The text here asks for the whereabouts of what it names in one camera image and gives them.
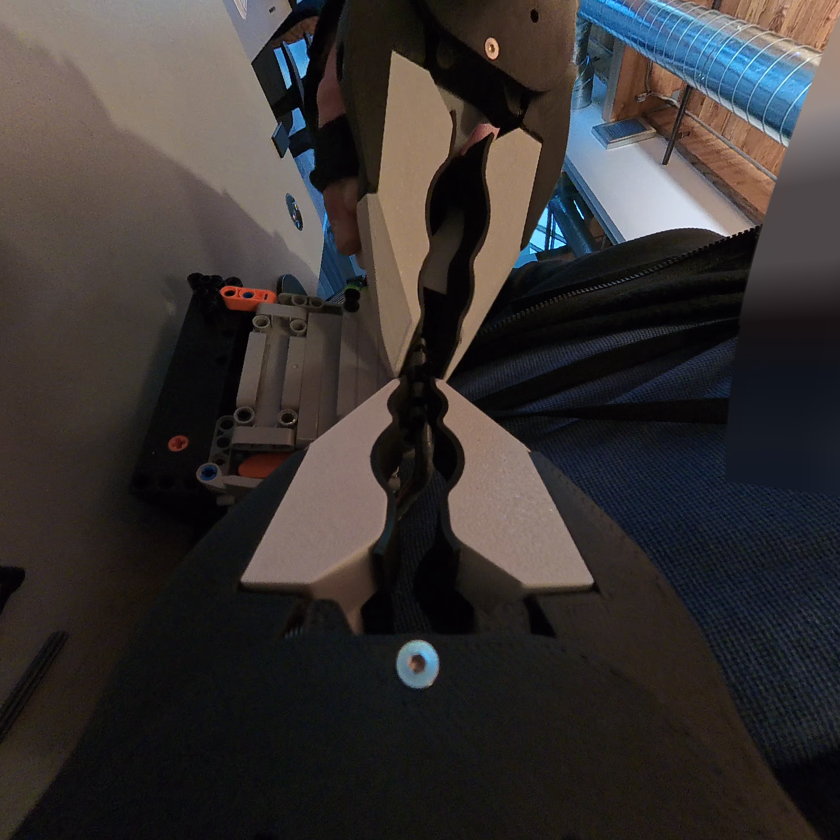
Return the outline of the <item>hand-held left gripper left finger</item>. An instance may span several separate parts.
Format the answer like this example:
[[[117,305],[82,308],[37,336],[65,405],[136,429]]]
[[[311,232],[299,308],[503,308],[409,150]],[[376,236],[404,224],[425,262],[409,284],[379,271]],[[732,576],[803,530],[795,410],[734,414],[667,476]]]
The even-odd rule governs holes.
[[[317,438],[294,476],[243,576],[256,592],[338,603],[362,632],[362,605],[375,593],[371,551],[385,528],[386,491],[371,454],[392,424],[391,380]]]

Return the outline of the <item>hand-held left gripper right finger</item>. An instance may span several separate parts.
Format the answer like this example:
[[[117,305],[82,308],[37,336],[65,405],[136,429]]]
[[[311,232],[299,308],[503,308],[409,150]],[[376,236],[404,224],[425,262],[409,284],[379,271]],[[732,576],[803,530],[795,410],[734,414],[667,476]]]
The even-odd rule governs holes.
[[[459,591],[470,601],[589,591],[592,575],[528,448],[448,384],[437,387],[465,459],[448,493]]]

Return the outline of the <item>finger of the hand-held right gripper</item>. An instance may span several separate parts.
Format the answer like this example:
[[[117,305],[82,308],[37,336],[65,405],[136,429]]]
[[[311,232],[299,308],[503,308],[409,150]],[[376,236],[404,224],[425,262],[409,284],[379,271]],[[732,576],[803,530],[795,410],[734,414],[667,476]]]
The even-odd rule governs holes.
[[[471,264],[472,300],[461,323],[459,344],[448,364],[448,375],[461,362],[520,255],[540,151],[541,143],[521,129],[490,143],[484,181],[488,222]]]
[[[359,203],[364,265],[381,328],[381,357],[400,375],[421,321],[422,286],[446,293],[458,215],[427,231],[427,197],[450,159],[454,121],[430,73],[392,53],[380,180]]]

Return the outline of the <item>grey orange brick assembly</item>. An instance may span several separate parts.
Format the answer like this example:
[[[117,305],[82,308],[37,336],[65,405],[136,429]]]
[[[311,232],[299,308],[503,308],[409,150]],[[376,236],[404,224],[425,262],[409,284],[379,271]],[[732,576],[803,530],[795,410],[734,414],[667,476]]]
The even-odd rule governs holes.
[[[278,298],[193,273],[192,296],[130,481],[178,516],[232,506],[389,380],[362,323],[366,279]]]

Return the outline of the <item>person's right hand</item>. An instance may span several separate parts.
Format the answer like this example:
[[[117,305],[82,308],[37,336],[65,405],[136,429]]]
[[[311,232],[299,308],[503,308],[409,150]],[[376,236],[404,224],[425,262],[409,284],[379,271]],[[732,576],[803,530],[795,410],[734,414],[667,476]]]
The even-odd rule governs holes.
[[[318,87],[317,103],[320,125],[344,115],[340,84],[334,67],[324,72]],[[328,185],[323,192],[325,211],[335,244],[345,256],[357,256],[362,248],[357,216],[359,183],[357,175],[348,176]]]

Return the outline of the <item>metal vent grille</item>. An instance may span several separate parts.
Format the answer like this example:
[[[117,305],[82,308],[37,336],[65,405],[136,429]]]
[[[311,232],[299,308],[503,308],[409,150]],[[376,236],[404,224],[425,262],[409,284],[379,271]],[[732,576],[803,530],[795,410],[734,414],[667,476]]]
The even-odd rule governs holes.
[[[605,150],[640,143],[657,135],[656,129],[639,117],[596,124],[591,131]]]

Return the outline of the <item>person's black jacket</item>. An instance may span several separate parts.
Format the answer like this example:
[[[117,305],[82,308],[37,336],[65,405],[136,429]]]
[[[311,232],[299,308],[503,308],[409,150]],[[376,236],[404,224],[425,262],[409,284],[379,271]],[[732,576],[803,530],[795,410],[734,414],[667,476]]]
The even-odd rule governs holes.
[[[481,328],[464,358],[467,370],[561,340],[592,339],[641,328],[675,328],[650,339],[585,356],[474,400],[491,417],[715,424],[729,399],[623,402],[523,412],[544,398],[656,361],[676,351],[703,352],[739,333],[739,318],[761,226],[711,240],[677,229],[626,242],[570,262],[545,289],[510,295],[510,313]]]

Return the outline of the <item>black metal rod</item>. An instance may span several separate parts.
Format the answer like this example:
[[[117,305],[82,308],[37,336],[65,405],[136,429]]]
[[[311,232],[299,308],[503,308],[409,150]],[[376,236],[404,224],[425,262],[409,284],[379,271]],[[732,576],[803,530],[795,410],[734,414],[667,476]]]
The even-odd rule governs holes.
[[[674,151],[675,146],[676,146],[676,142],[680,137],[681,124],[683,123],[683,120],[686,116],[687,106],[688,106],[690,96],[693,93],[693,91],[694,91],[694,88],[688,83],[686,83],[684,85],[683,89],[682,89],[682,92],[681,92],[681,95],[680,95],[680,98],[679,98],[679,105],[678,105],[677,114],[675,116],[675,120],[674,120],[672,129],[671,129],[670,135],[668,137],[668,143],[667,143],[667,146],[666,146],[665,155],[664,155],[664,158],[662,160],[662,165],[663,166],[667,166],[669,164],[669,161],[671,159],[671,156],[672,156],[673,151]]]

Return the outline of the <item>silver spiral ventilation duct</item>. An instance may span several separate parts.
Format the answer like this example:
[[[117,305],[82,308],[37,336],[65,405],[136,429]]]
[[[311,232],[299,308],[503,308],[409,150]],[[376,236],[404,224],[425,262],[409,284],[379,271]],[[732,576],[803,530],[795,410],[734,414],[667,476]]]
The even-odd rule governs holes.
[[[580,13],[789,146],[820,51],[691,2],[580,1]]]
[[[575,257],[582,257],[596,251],[595,240],[587,226],[586,218],[571,195],[555,194],[550,199],[548,208],[560,227],[565,243]]]

